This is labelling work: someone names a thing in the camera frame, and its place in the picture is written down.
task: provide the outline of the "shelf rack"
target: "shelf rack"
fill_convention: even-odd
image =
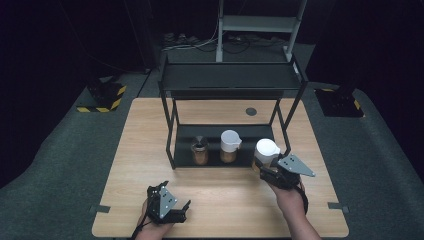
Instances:
[[[225,15],[224,0],[219,0],[218,46],[216,62],[223,61],[222,36],[224,31],[252,31],[290,33],[288,46],[284,47],[287,61],[291,60],[293,46],[296,41],[307,0],[299,0],[300,6],[294,17],[241,16]]]
[[[284,63],[171,63],[167,54],[162,55],[158,85],[169,130],[166,152],[172,168],[200,167],[193,163],[191,156],[191,140],[195,136],[204,136],[209,141],[209,162],[205,167],[250,167],[256,142],[261,138],[274,140],[271,126],[276,115],[286,144],[284,155],[288,155],[291,148],[287,128],[308,82],[300,69],[294,56]],[[297,94],[284,120],[280,101],[288,90],[297,91]],[[172,108],[168,107],[167,98],[172,100]],[[184,100],[275,100],[275,106],[269,122],[263,124],[182,124],[177,102]],[[219,160],[220,135],[227,129],[238,132],[243,140],[243,147],[237,153],[237,159],[243,160],[236,159],[230,164]]]

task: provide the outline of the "robotic hand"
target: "robotic hand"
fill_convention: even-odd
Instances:
[[[167,184],[168,181],[165,181],[156,187],[149,186],[147,189],[147,209],[131,239],[135,239],[138,232],[150,223],[144,223],[146,217],[149,217],[151,222],[155,224],[183,223],[187,219],[185,213],[191,201],[189,200],[181,210],[172,209],[178,200],[165,187]]]
[[[281,154],[276,163],[277,171],[266,168],[262,162],[255,159],[255,165],[260,169],[260,178],[280,189],[295,189],[303,199],[305,214],[308,212],[308,198],[303,189],[298,187],[300,174],[315,177],[315,173],[306,166],[296,155],[290,154],[283,157]]]

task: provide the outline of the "human hand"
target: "human hand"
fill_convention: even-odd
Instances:
[[[147,199],[144,201],[143,203],[143,208],[141,211],[141,216],[138,219],[137,222],[137,226],[140,225],[141,221],[144,218],[144,215],[146,214],[147,211]],[[167,224],[156,224],[151,222],[152,220],[146,216],[146,219],[144,221],[143,224],[147,224],[143,227],[142,231],[139,232],[137,234],[137,237],[135,238],[136,240],[159,240],[162,239],[163,236],[165,236],[165,234],[167,232],[169,232],[169,230],[171,230],[171,228],[174,226],[174,223],[167,223]]]
[[[289,226],[292,239],[295,240],[318,240],[321,239],[305,215],[302,196],[295,189],[284,190],[268,183],[277,197],[278,207]]]
[[[283,212],[284,217],[290,218],[299,214],[305,215],[303,199],[300,193],[298,193],[295,189],[285,190],[269,183],[268,185],[272,191],[274,191],[275,196],[277,197],[278,207]],[[305,189],[302,182],[300,183],[300,188],[303,190]]]

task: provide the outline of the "wooden table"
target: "wooden table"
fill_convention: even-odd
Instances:
[[[287,114],[292,99],[283,99]],[[268,122],[275,101],[180,101],[182,123]],[[248,116],[246,108],[258,113]],[[274,121],[275,142],[284,151],[278,119]],[[168,128],[159,98],[135,99],[131,105],[119,146],[104,189],[92,233],[96,237],[129,237],[136,227],[149,186],[168,180],[168,190],[179,199],[180,209],[191,200],[185,223],[175,224],[170,238],[289,237],[290,233],[275,201],[275,195],[251,168],[177,168],[172,170],[165,152]],[[321,156],[305,107],[300,102],[288,129],[292,147],[316,174],[303,176],[309,198],[308,219],[322,237],[345,237],[348,227]]]

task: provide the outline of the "black strap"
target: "black strap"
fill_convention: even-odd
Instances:
[[[294,186],[294,189],[296,189],[296,191],[300,194],[300,196],[302,196],[303,208],[305,209],[305,215],[306,215],[306,213],[308,212],[308,206],[309,206],[308,197],[306,197],[305,191],[303,191],[300,187]]]
[[[130,239],[131,240],[135,240],[135,238],[137,237],[138,233],[141,232],[141,230],[143,229],[143,227],[144,227],[143,223],[140,223],[140,225],[138,225],[135,228],[135,230],[134,230],[133,234],[131,235],[131,238]]]

